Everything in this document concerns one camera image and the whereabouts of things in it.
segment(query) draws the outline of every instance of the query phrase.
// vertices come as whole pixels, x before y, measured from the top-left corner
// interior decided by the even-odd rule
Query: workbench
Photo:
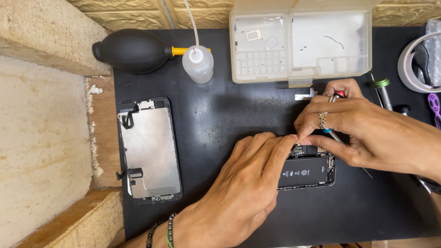
[[[377,79],[390,79],[387,88],[392,105],[409,104],[410,117],[432,124],[425,95],[406,88],[396,69],[401,51],[422,36],[424,30],[424,27],[373,28],[372,73]],[[193,30],[149,32],[175,47],[195,43]],[[135,205],[123,180],[127,240],[199,200],[239,139],[260,132],[295,133],[293,122],[309,103],[294,100],[295,94],[307,94],[309,88],[289,89],[287,82],[234,84],[228,30],[198,30],[198,33],[200,44],[211,48],[214,57],[214,76],[207,84],[199,85],[190,79],[180,56],[143,75],[114,69],[117,111],[122,101],[157,97],[170,100],[183,190],[179,201]],[[355,80],[365,97],[373,101],[366,77]],[[312,87],[321,94],[326,82],[315,80]],[[409,144],[403,153],[418,153],[418,147]],[[123,162],[121,143],[120,157]],[[337,159],[334,185],[280,191],[276,208],[239,247],[289,247],[441,235],[424,188],[418,187],[409,175],[372,169],[369,172],[373,179],[360,168]]]

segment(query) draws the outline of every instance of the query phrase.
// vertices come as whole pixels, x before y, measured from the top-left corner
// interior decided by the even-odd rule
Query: tape roll
[[[426,34],[408,44],[401,53],[400,58],[398,59],[398,75],[400,75],[401,81],[407,86],[407,88],[419,93],[441,92],[441,88],[431,89],[420,82],[412,71],[413,48],[415,48],[420,42],[438,35],[441,35],[441,32]]]

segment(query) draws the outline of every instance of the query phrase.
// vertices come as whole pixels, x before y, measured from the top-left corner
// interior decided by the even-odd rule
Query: white plastic bottle
[[[182,65],[190,78],[196,83],[208,83],[213,77],[213,55],[204,46],[191,46],[182,57]]]

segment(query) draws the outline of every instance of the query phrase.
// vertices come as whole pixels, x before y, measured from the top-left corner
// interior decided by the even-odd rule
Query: plastic storage box
[[[372,67],[372,9],[381,0],[236,0],[235,83],[358,76]]]

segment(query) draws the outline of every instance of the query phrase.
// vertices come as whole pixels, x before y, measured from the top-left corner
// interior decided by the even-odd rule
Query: black battery
[[[278,188],[321,185],[328,183],[329,156],[287,159]]]

